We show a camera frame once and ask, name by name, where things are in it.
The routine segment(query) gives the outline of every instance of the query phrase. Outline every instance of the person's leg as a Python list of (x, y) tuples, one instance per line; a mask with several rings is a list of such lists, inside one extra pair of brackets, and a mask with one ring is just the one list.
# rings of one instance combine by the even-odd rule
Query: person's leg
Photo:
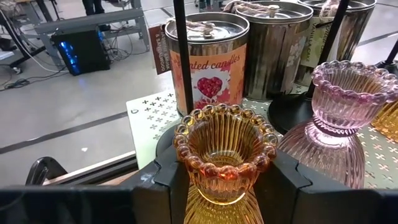
[(94, 4), (93, 0), (83, 0), (83, 5), (86, 9), (86, 15), (94, 15)]
[(105, 13), (105, 10), (101, 4), (101, 0), (93, 0), (93, 2), (94, 2), (95, 14)]

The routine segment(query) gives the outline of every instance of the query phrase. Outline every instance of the ribbed glass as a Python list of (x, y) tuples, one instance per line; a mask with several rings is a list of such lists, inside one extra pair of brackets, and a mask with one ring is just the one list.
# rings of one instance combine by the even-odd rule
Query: ribbed glass
[(398, 102), (386, 104), (372, 125), (383, 135), (398, 142)]
[(275, 158), (273, 131), (253, 110), (207, 105), (182, 118), (174, 146), (203, 198), (229, 205), (244, 197)]
[(188, 192), (185, 224), (263, 224), (253, 189), (232, 205), (217, 205), (202, 197), (191, 185)]
[(358, 128), (383, 104), (398, 99), (394, 74), (361, 62), (333, 61), (314, 69), (314, 117), (292, 128), (279, 149), (354, 189), (364, 185), (364, 152)]

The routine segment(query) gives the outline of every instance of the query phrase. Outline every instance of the red heart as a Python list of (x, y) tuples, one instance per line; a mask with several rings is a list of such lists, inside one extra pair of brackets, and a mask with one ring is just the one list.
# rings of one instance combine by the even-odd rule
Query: red heart
[(217, 77), (201, 78), (198, 81), (198, 90), (205, 96), (212, 98), (221, 90), (223, 81)]

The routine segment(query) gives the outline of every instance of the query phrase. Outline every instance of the black handle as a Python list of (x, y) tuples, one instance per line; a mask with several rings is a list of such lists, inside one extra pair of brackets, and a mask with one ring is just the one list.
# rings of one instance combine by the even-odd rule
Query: black handle
[(54, 158), (37, 159), (30, 168), (25, 185), (42, 185), (46, 179), (54, 179), (68, 172)]

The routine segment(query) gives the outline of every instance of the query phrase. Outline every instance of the patterned mat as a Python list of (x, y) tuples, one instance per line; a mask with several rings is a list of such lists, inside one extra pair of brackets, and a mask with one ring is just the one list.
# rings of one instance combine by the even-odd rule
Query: patterned mat
[[(292, 93), (302, 93), (307, 87), (296, 85)], [(179, 122), (174, 90), (128, 101), (127, 112), (131, 125), (139, 168), (155, 159), (155, 147), (161, 135)], [(244, 99), (242, 106), (267, 117), (270, 102)], [(366, 159), (365, 187), (398, 189), (398, 144), (386, 138), (372, 126), (357, 133)]]

